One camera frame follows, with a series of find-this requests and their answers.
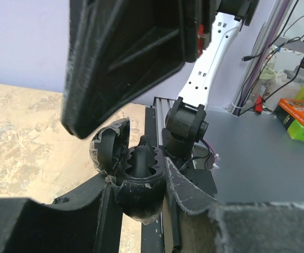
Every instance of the orange box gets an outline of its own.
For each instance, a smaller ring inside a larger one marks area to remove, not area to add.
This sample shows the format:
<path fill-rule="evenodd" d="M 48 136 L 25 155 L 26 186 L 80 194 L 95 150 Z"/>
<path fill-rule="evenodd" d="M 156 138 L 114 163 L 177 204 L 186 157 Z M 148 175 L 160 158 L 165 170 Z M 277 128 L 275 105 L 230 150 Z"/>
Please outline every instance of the orange box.
<path fill-rule="evenodd" d="M 304 126 L 304 101 L 296 99 L 281 99 L 279 105 Z"/>

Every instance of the black panel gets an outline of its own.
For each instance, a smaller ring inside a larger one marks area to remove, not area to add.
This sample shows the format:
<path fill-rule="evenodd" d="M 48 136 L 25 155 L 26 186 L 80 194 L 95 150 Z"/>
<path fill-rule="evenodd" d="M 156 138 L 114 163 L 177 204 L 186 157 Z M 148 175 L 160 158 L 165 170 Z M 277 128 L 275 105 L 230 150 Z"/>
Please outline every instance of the black panel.
<path fill-rule="evenodd" d="M 80 21 L 82 7 L 83 1 L 70 0 L 70 56 L 77 39 L 78 24 Z"/>
<path fill-rule="evenodd" d="M 86 138 L 120 107 L 179 71 L 183 36 L 182 1 L 84 1 L 67 66 L 65 128 Z"/>
<path fill-rule="evenodd" d="M 98 174 L 52 205 L 0 199 L 0 252 L 117 253 L 122 211 Z"/>

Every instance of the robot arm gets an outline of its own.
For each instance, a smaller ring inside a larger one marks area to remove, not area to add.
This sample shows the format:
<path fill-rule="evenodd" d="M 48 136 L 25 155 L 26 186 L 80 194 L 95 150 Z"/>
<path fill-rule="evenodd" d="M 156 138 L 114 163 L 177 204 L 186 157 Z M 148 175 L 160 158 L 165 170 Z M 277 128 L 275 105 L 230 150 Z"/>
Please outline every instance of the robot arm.
<path fill-rule="evenodd" d="M 242 21 L 235 20 L 233 15 L 220 12 L 216 15 L 212 25 L 211 42 L 197 59 L 191 75 L 179 93 L 184 103 L 194 107 L 199 107 L 200 104 L 207 107 L 217 69 L 241 26 Z"/>

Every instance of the lavender wall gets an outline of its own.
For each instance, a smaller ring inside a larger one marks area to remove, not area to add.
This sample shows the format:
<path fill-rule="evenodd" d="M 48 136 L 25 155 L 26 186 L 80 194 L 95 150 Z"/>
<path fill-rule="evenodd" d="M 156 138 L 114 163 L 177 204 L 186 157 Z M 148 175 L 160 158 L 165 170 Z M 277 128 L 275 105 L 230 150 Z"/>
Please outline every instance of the lavender wall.
<path fill-rule="evenodd" d="M 0 83 L 62 92 L 67 0 L 0 0 Z"/>

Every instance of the clear tape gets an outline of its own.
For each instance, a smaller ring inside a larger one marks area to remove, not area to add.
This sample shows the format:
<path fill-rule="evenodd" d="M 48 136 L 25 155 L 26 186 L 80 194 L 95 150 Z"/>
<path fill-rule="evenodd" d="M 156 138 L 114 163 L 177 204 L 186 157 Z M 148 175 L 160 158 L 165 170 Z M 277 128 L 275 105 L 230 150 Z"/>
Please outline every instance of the clear tape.
<path fill-rule="evenodd" d="M 136 183 L 130 183 L 130 182 L 124 180 L 120 186 L 117 186 L 117 185 L 116 185 L 116 178 L 113 177 L 113 176 L 107 176 L 107 177 L 105 178 L 105 180 L 106 180 L 106 182 L 111 182 L 115 200 L 116 200 L 116 198 L 117 198 L 118 193 L 120 192 L 120 190 L 121 190 L 124 186 L 127 186 L 127 187 L 131 188 L 131 185 L 136 184 Z M 146 187 L 146 188 L 149 188 L 149 189 L 152 189 L 149 183 L 146 183 L 146 184 L 145 184 L 145 187 Z M 158 218 L 158 217 L 160 216 L 160 214 L 161 214 L 161 211 L 162 211 L 162 205 L 160 206 L 159 210 L 158 210 L 155 214 L 151 215 L 151 214 L 147 213 L 146 216 L 148 216 L 148 218 L 146 218 L 146 219 L 141 219 L 141 218 L 139 218 L 139 217 L 131 217 L 131 218 L 132 218 L 133 220 L 142 222 L 144 225 L 148 225 L 148 224 L 150 224 L 150 223 L 152 223 L 152 222 L 154 222 L 154 221 L 157 220 L 157 218 Z"/>
<path fill-rule="evenodd" d="M 99 161 L 98 161 L 98 149 L 95 147 L 96 143 L 101 143 L 101 138 L 103 135 L 103 132 L 105 132 L 108 129 L 112 129 L 116 132 L 116 136 L 120 136 L 120 126 L 122 125 L 123 121 L 126 121 L 128 118 L 123 118 L 123 119 L 119 119 L 119 120 L 115 120 L 113 121 L 110 125 L 100 129 L 97 132 L 97 138 L 95 138 L 94 140 L 91 141 L 90 143 L 90 147 L 89 147 L 89 151 L 90 151 L 90 157 L 93 161 L 93 166 L 94 168 L 101 174 L 107 174 L 107 172 L 105 170 L 100 170 L 99 169 Z"/>

